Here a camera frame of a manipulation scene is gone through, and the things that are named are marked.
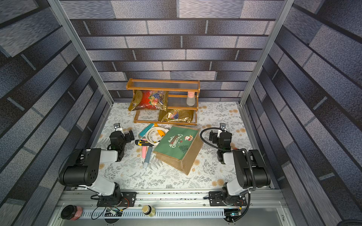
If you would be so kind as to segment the yellow black utility knife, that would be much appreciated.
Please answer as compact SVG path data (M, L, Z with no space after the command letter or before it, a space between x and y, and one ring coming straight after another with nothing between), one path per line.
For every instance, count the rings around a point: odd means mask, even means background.
M153 146L154 144L148 142L147 140L138 139L138 140L135 140L135 145L137 145L137 146L148 146L148 147L151 147L151 146Z

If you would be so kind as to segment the green jute Christmas bag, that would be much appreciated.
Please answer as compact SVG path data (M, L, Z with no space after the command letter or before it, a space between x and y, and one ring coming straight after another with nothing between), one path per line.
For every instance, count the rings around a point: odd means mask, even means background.
M174 125L154 149L155 157L188 175L203 146L200 128Z

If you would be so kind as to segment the grey blue art knife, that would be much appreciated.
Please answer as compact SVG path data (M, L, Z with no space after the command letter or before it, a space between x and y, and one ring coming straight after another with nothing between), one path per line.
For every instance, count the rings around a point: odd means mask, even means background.
M149 146L149 147L148 147L148 150L147 150L147 153L146 153L146 157L145 157L144 163L143 163L143 168L144 168L144 169L146 169L146 168L148 167L148 164L149 164L149 161L150 161L150 158L151 158L152 151L153 151L153 146Z

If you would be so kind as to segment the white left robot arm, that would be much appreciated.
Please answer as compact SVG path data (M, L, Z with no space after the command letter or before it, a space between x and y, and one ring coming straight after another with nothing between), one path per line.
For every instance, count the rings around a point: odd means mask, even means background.
M75 149L59 170L59 181L64 186L84 187L95 193L93 200L98 207L133 207L135 192L123 192L120 185L99 174L102 163L120 162L124 157L127 143L135 140L132 131L124 134L121 130L110 134L110 145L101 148Z

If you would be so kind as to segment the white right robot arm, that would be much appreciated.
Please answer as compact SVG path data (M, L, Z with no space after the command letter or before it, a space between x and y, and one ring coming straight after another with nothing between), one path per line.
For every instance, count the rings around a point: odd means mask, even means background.
M206 199L211 206L246 206L249 191L270 185L271 176L258 150L232 148L232 134L228 131L211 131L209 141L218 147L218 161L234 166L236 172L236 178L224 183L220 192L209 192Z

